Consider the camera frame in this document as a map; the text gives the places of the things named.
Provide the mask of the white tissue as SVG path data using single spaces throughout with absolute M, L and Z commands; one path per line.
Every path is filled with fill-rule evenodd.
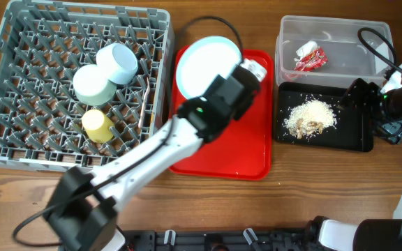
M 315 41 L 308 41 L 296 51 L 297 58 L 295 58 L 295 61 L 302 60 L 305 56 L 313 52 L 317 47 L 318 44 Z

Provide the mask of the light blue plate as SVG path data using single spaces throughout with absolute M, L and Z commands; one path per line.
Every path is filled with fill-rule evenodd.
M 241 61 L 237 45 L 222 36 L 197 40 L 182 54 L 176 69 L 176 83 L 185 99 L 201 96 L 220 75 L 226 79 Z

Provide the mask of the green bowl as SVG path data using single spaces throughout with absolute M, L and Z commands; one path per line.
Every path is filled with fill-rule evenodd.
M 91 106 L 109 102 L 117 90 L 117 86 L 94 64 L 79 68 L 74 74 L 72 83 L 77 99 Z

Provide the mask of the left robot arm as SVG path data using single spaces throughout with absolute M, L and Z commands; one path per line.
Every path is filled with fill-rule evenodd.
M 267 71 L 256 62 L 217 75 L 207 90 L 184 101 L 152 137 L 100 169 L 73 167 L 59 180 L 43 218 L 67 250 L 121 247 L 117 216 L 146 184 L 173 164 L 215 141 L 239 120 L 260 91 Z

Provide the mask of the white plastic fork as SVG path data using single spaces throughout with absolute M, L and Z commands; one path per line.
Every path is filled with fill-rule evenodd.
M 142 106 L 141 106 L 141 110 L 140 110 L 140 119 L 138 121 L 138 128 L 141 129 L 143 124 L 144 124 L 144 119 L 145 119 L 145 109 L 147 106 L 147 100 L 148 100 L 148 96 L 150 93 L 151 87 L 150 87 L 150 83 L 149 83 L 149 78 L 147 78 L 147 88 L 142 96 Z

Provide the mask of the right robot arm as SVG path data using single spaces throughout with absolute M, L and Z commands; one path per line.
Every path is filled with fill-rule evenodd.
M 386 94 L 386 109 L 402 115 L 402 88 Z M 325 202 L 342 214 L 318 216 L 305 228 L 306 242 L 327 250 L 402 250 L 402 150 L 374 156 L 344 158 L 322 156 L 308 166 L 320 171 L 326 193 L 350 191 L 360 198 L 350 202 Z

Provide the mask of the rice and food scraps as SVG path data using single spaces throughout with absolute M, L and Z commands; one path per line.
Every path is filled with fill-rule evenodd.
M 297 139 L 321 135 L 327 128 L 336 128 L 337 118 L 332 106 L 319 100 L 307 100 L 290 109 L 283 125 Z

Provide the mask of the light blue bowl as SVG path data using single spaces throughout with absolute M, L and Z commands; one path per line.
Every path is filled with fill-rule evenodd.
M 138 61 L 131 49 L 121 43 L 104 46 L 96 53 L 96 65 L 111 82 L 127 85 L 138 70 Z

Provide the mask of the yellow cup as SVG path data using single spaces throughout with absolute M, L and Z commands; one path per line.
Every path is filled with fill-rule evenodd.
M 82 116 L 82 126 L 89 139 L 103 144 L 110 141 L 114 134 L 110 131 L 114 123 L 99 109 L 90 109 Z

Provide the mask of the red snack wrapper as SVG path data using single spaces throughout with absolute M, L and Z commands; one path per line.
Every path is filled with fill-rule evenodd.
M 327 55 L 321 47 L 317 47 L 296 63 L 294 71 L 310 72 L 324 66 L 328 62 Z

